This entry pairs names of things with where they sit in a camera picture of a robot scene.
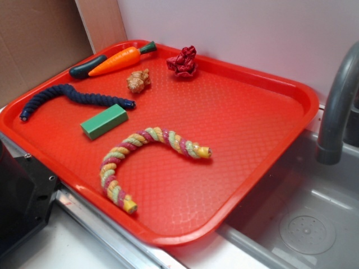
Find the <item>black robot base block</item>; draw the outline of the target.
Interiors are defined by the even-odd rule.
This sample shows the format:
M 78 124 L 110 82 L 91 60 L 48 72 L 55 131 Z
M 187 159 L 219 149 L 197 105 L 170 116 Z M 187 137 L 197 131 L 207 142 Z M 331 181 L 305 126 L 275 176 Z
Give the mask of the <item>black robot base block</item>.
M 1 258 L 47 225 L 57 188 L 37 158 L 13 157 L 1 143 Z

